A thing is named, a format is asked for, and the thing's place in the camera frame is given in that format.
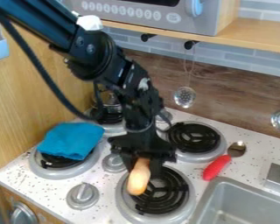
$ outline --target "tile backsplash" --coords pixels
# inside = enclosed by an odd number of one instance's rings
[[[240,17],[280,22],[280,0],[241,0]],[[124,48],[280,76],[280,53],[202,42],[186,51],[183,39],[156,36],[144,43],[140,32],[104,30]]]

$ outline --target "metal sink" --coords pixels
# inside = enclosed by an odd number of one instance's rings
[[[280,197],[217,178],[202,195],[191,224],[280,224]]]

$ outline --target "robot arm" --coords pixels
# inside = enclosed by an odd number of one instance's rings
[[[0,22],[5,19],[46,41],[66,58],[77,78],[101,83],[115,93],[128,134],[111,137],[109,142],[129,171],[138,158],[150,159],[152,176],[158,175],[165,161],[175,161],[175,150],[156,132],[155,116],[164,107],[163,100],[147,72],[126,59],[109,35],[86,31],[77,24],[78,18],[55,0],[0,0]]]

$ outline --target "white countertop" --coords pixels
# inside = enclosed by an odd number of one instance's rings
[[[276,163],[280,165],[279,138],[177,110],[169,108],[168,110],[173,114],[173,123],[184,121],[207,123],[223,134],[227,139],[228,145],[239,140],[242,140],[247,145],[245,155],[233,159],[233,162],[222,172],[221,176],[263,189],[270,164]],[[0,184],[66,223],[129,223],[121,216],[115,203],[116,184],[124,172],[119,174],[106,173],[102,169],[102,159],[109,154],[109,144],[105,138],[101,140],[98,147],[101,150],[99,161],[92,169],[77,177],[64,180],[48,180],[37,177],[30,170],[28,163],[29,153],[24,153],[0,170]],[[177,162],[176,164],[167,165],[182,171],[192,181],[197,196],[196,200],[198,201],[208,184],[201,178],[203,168],[207,164]],[[66,196],[72,187],[81,182],[96,186],[101,196],[95,206],[88,210],[76,211],[67,205]]]

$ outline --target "blue towel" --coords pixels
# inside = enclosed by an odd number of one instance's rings
[[[98,144],[104,129],[87,122],[63,122],[48,131],[38,151],[52,156],[84,160]]]

